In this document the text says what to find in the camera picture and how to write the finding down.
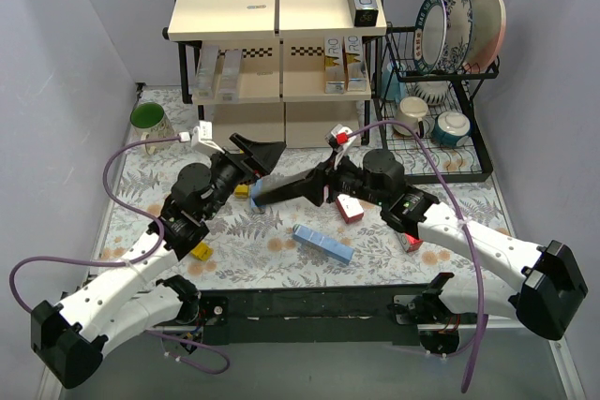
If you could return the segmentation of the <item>brown red toothpaste box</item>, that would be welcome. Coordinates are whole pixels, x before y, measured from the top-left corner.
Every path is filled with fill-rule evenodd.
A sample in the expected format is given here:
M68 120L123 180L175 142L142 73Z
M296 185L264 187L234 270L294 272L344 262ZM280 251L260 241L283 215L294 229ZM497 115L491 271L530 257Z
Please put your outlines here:
M359 200L346 194L339 194L335 204L346 224L360 221L364 217L364 209Z

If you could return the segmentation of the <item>silver white toothpaste box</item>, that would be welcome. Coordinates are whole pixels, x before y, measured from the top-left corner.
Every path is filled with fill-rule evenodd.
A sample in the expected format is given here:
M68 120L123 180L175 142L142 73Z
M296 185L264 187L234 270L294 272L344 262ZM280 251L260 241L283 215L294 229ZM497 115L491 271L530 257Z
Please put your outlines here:
M237 102L240 70L243 62L241 50L227 50L223 60L218 96L223 102Z

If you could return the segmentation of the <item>silver striped toothpaste box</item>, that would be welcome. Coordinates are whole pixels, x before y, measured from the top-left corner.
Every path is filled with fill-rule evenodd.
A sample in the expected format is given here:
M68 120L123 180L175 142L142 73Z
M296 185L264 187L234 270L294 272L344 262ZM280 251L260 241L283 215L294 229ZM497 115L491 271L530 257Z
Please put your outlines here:
M196 69L195 89L200 98L213 98L216 91L216 70L218 65L219 47L203 44L200 60Z

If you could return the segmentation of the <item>silver RO toothpaste box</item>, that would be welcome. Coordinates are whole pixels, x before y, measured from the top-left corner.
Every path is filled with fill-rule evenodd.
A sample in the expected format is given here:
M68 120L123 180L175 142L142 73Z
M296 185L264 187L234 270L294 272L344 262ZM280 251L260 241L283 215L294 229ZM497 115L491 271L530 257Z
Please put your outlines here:
M344 56L347 90L349 92L365 91L368 88L368 74L362 38L358 36L345 37Z

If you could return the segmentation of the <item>orange RO toothpaste box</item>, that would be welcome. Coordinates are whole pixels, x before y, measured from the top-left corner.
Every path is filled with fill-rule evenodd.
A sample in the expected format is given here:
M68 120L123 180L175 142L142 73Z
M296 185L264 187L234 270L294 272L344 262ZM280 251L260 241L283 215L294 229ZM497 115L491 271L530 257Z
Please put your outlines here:
M324 92L343 94L346 87L341 37L324 38Z

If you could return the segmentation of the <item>black gold toothpaste box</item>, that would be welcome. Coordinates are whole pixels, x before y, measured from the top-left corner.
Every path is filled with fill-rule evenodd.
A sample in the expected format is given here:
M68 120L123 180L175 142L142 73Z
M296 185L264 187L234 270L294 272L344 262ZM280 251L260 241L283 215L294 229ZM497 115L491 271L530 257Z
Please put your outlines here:
M277 181L271 180L270 185L256 197L257 204L268 206L286 200L307 199L309 196L310 173L311 170L304 170Z

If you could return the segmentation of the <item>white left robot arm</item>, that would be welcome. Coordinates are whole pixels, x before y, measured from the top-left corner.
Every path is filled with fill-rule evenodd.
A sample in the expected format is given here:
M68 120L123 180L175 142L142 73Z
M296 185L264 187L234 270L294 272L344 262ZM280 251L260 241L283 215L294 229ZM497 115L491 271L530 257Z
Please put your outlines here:
M232 153L197 132L180 142L209 155L178 173L159 215L114 261L89 261L101 273L74 293L30 311L31 348L66 389L88 380L104 358L128 339L160 322L192 323L200 312L200 292L184 277L159 279L208 235L207 223L240 185L270 174L286 145L251 141L234 133Z

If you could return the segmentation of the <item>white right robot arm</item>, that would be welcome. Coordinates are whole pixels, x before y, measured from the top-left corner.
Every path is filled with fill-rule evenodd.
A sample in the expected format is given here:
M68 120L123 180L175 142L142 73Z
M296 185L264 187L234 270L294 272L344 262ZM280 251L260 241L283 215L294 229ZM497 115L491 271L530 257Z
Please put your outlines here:
M330 195L347 194L380 206L392 229L451 250L489 270L511 287L506 303L530 331L548 340L563 337L588 294L572 249L520 241L459 216L436 196L410 185L387 150L371 150L356 166L330 156L316 169Z

